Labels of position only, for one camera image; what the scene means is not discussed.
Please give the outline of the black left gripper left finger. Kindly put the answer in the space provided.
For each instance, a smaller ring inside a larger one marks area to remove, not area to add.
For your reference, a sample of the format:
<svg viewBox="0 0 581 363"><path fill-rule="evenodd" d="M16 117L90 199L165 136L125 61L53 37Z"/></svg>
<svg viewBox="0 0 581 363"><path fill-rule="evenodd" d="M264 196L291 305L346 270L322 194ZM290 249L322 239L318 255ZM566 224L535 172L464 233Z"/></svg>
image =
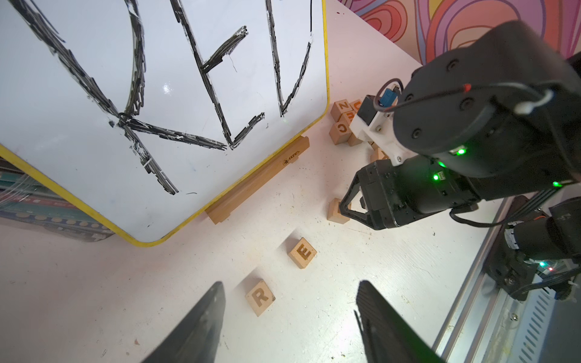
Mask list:
<svg viewBox="0 0 581 363"><path fill-rule="evenodd" d="M144 361L214 362L224 313L225 290L218 281Z"/></svg>

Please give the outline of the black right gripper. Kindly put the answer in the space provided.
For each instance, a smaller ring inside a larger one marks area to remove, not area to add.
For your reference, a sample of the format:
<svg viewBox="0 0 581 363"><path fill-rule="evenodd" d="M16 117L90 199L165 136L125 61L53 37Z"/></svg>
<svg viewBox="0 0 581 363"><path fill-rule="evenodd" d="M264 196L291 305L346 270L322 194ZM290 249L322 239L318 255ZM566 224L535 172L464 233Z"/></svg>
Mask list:
<svg viewBox="0 0 581 363"><path fill-rule="evenodd" d="M398 228L481 201L468 178L427 157L361 168L339 204L341 215L376 231Z"/></svg>

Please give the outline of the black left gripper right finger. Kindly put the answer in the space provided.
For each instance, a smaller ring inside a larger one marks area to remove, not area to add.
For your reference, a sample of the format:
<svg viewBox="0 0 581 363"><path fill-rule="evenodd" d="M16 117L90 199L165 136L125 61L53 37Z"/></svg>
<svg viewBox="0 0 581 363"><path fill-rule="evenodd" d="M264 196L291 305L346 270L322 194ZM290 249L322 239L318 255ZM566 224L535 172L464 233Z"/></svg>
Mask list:
<svg viewBox="0 0 581 363"><path fill-rule="evenodd" d="M356 304L356 318L368 362L443 361L369 281L360 281Z"/></svg>

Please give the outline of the wooden block letter D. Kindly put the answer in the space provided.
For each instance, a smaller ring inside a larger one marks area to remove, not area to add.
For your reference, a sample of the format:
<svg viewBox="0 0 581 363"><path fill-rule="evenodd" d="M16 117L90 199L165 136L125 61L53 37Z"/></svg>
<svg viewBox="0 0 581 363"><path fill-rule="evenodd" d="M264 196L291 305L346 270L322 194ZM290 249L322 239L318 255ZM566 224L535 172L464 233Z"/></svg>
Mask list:
<svg viewBox="0 0 581 363"><path fill-rule="evenodd" d="M330 202L329 207L328 207L327 220L329 222L335 222L335 223L343 225L343 224L349 222L350 218L343 216L341 214L340 208L339 208L340 202L341 202L341 199L339 199L339 198L334 198Z"/></svg>

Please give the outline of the wooden block letter R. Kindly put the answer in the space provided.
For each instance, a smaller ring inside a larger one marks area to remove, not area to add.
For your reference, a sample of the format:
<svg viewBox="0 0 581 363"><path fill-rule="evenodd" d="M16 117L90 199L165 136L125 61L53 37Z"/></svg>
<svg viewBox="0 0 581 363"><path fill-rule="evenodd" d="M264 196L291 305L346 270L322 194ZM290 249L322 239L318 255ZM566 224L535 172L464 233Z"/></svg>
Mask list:
<svg viewBox="0 0 581 363"><path fill-rule="evenodd" d="M260 317L276 300L265 281L260 280L245 296L257 317Z"/></svg>

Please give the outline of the wooden block letter E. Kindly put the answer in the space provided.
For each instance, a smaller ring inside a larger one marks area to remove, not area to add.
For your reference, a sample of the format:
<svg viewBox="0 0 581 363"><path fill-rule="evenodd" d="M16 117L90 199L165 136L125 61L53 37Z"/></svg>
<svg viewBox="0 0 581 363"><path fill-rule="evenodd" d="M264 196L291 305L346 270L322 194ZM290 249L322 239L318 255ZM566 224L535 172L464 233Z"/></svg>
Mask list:
<svg viewBox="0 0 581 363"><path fill-rule="evenodd" d="M287 254L300 269L305 269L315 258L317 250L302 237Z"/></svg>

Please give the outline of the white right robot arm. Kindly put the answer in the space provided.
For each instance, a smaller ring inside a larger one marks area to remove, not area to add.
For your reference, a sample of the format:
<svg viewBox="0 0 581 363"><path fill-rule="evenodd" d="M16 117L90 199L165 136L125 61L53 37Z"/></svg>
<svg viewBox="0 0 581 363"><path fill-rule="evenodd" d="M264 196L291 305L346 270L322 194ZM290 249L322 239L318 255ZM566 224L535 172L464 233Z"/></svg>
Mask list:
<svg viewBox="0 0 581 363"><path fill-rule="evenodd" d="M580 181L580 58L564 59L522 21L393 78L351 129L385 153L356 173L341 215L374 230L481 201L532 194L513 222Z"/></svg>

